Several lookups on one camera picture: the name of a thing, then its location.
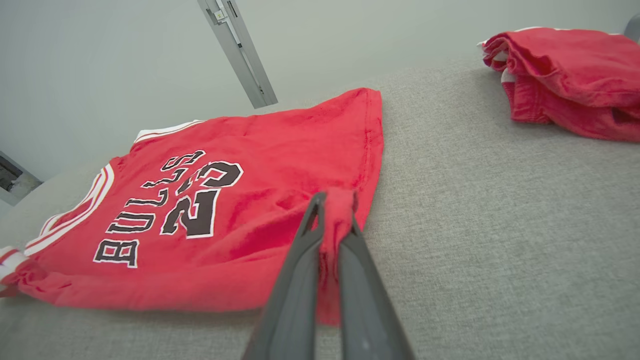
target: folded shirt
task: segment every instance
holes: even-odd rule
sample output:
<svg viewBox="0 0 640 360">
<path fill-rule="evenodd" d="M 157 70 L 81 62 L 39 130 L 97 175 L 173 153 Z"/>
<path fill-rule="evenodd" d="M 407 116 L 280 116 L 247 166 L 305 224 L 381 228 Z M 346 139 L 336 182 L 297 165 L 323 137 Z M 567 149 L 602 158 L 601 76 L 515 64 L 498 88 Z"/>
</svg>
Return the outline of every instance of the folded shirt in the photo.
<svg viewBox="0 0 640 360">
<path fill-rule="evenodd" d="M 478 44 L 502 72 L 511 118 L 640 141 L 640 46 L 593 30 L 526 28 Z"/>
</svg>

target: jersey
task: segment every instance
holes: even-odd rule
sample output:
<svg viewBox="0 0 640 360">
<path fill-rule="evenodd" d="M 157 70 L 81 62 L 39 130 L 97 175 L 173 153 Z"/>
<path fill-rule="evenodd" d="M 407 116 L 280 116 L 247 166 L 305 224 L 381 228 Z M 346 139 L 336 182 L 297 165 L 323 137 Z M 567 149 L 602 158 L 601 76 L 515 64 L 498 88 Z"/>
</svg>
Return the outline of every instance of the jersey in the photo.
<svg viewBox="0 0 640 360">
<path fill-rule="evenodd" d="M 381 118 L 380 93 L 361 88 L 305 110 L 141 131 L 74 209 L 46 221 L 24 256 L 0 251 L 2 284 L 59 306 L 263 306 L 315 193 L 328 192 L 329 236 L 350 227 L 354 194 L 364 226 Z M 337 246 L 321 248 L 331 262 L 322 297 L 337 282 Z M 321 320 L 335 322 L 337 299 L 325 303 Z"/>
</svg>

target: white wall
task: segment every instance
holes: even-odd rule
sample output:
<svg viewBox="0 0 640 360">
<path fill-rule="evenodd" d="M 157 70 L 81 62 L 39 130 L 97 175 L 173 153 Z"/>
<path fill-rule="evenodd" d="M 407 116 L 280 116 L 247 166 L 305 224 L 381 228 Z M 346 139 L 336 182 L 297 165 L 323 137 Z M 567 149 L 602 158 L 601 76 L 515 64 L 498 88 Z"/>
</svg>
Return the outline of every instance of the white wall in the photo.
<svg viewBox="0 0 640 360">
<path fill-rule="evenodd" d="M 0 219 L 9 212 L 9 210 L 13 209 L 13 206 L 4 202 L 4 200 L 0 199 Z"/>
<path fill-rule="evenodd" d="M 0 0 L 0 151 L 41 180 L 253 107 L 196 0 Z"/>
<path fill-rule="evenodd" d="M 236 0 L 278 99 L 478 54 L 529 26 L 622 33 L 638 0 Z"/>
<path fill-rule="evenodd" d="M 253 111 L 196 0 L 0 0 L 0 150 L 41 180 L 138 130 Z M 637 0 L 237 0 L 280 102 L 527 26 L 621 32 Z"/>
</svg>

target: metal bracket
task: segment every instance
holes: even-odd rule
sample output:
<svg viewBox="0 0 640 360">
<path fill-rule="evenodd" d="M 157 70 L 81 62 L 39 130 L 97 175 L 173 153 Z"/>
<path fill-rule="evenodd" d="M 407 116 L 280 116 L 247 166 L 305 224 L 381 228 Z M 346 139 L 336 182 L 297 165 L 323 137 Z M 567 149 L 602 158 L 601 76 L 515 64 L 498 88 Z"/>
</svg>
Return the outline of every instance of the metal bracket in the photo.
<svg viewBox="0 0 640 360">
<path fill-rule="evenodd" d="M 625 28 L 625 36 L 640 44 L 640 13 L 632 17 Z"/>
<path fill-rule="evenodd" d="M 278 99 L 235 0 L 198 0 L 198 4 L 253 107 L 276 104 Z"/>
</svg>

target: gray couch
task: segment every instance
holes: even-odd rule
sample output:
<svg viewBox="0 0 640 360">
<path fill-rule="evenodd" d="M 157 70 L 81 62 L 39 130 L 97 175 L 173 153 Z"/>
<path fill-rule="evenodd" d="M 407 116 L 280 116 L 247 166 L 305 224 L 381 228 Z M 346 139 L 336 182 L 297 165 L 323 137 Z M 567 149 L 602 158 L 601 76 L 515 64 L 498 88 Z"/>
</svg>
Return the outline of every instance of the gray couch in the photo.
<svg viewBox="0 0 640 360">
<path fill-rule="evenodd" d="M 386 142 L 365 237 L 418 358 L 640 356 L 638 145 L 510 121 L 480 60 L 356 86 L 382 92 Z M 0 222 L 0 246 L 74 206 L 107 160 L 36 189 Z M 257 314 L 3 299 L 0 358 L 239 359 Z M 340 358 L 337 329 L 316 343 L 318 359 Z"/>
</svg>

